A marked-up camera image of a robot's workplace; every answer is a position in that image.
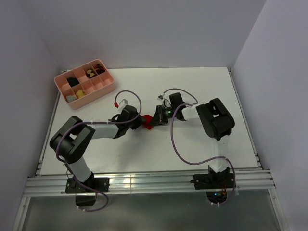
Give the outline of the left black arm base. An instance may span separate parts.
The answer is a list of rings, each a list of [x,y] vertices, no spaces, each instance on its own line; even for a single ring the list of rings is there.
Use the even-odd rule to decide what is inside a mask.
[[[65,187],[65,194],[75,195],[75,204],[78,209],[85,212],[102,210],[109,203],[106,193],[109,191],[109,178],[91,178],[85,182],[78,183],[75,178],[68,178]],[[104,205],[93,208],[98,200],[98,195],[106,198]]]

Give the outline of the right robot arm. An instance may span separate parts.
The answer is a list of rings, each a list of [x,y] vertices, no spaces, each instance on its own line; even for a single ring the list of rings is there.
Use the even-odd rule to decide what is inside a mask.
[[[225,176],[223,171],[231,164],[227,160],[228,143],[235,121],[219,98],[210,100],[208,103],[188,104],[182,99],[179,92],[169,95],[169,106],[165,105],[164,95],[158,97],[162,101],[156,107],[154,116],[148,126],[155,127],[165,125],[174,119],[188,121],[199,119],[206,135],[211,138],[213,157],[210,158],[209,170],[213,171],[208,176],[208,182],[212,187],[220,187]]]

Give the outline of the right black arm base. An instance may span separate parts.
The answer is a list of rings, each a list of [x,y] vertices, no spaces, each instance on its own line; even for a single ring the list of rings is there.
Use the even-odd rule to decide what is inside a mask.
[[[230,169],[223,172],[209,171],[206,174],[195,174],[190,183],[194,184],[195,190],[205,190],[207,199],[211,205],[220,206],[228,199],[228,189],[235,191],[234,175]]]

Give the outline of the red Santa sock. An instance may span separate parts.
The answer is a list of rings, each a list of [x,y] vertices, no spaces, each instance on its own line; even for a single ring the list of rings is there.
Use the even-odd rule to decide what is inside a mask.
[[[148,129],[148,130],[151,130],[153,128],[153,126],[150,126],[150,122],[151,122],[153,117],[151,115],[143,115],[142,117],[146,120],[143,123],[143,127]]]

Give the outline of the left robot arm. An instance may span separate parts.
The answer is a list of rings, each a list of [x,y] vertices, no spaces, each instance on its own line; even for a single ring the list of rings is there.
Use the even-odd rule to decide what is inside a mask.
[[[146,122],[137,109],[126,105],[121,112],[106,122],[86,122],[77,116],[70,117],[50,140],[56,158],[63,162],[77,179],[76,186],[89,192],[94,186],[93,172],[83,157],[91,140],[117,139],[129,129],[136,130]]]

